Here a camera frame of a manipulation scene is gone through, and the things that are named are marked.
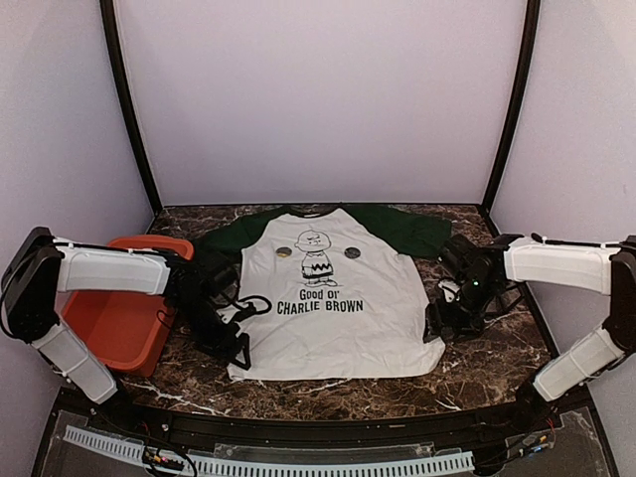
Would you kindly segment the white green Charlie Brown shirt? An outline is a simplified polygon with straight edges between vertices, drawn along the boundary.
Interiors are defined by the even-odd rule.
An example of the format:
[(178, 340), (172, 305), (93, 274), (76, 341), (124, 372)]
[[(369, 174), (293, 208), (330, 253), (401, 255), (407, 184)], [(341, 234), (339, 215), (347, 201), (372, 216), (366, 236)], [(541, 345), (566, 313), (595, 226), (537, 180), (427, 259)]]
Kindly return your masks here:
[[(276, 255), (282, 246), (289, 257)], [(350, 246), (359, 258), (344, 255)], [(197, 238), (195, 251), (237, 256), (241, 296), (271, 303), (239, 323), (251, 367), (229, 365), (234, 382), (417, 377), (444, 354), (426, 336), (429, 300), (413, 259), (343, 208), (244, 216)]]

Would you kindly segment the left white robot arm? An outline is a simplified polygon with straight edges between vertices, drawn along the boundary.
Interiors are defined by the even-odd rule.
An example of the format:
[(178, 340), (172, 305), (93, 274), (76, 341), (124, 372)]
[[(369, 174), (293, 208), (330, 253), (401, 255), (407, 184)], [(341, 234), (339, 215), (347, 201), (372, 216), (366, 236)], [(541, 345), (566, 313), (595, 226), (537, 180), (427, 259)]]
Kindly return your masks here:
[(188, 240), (158, 235), (95, 245), (33, 228), (1, 279), (8, 337), (36, 349), (96, 404), (119, 433), (140, 424), (116, 374), (153, 374), (176, 318), (199, 351), (242, 369), (249, 337), (214, 298), (229, 286), (224, 260), (203, 261)]

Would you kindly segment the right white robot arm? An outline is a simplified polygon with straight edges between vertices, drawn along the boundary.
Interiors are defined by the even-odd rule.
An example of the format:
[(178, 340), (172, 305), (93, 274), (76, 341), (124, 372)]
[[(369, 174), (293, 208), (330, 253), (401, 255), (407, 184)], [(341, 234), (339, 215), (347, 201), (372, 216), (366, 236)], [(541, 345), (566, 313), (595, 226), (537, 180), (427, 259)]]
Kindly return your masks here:
[(427, 331), (453, 338), (481, 335), (492, 303), (527, 285), (556, 334), (557, 357), (528, 378), (507, 410), (518, 431), (531, 429), (546, 405), (635, 353), (635, 238), (615, 242), (500, 235), (476, 245), (456, 235), (442, 247), (449, 272), (442, 295), (426, 307)]

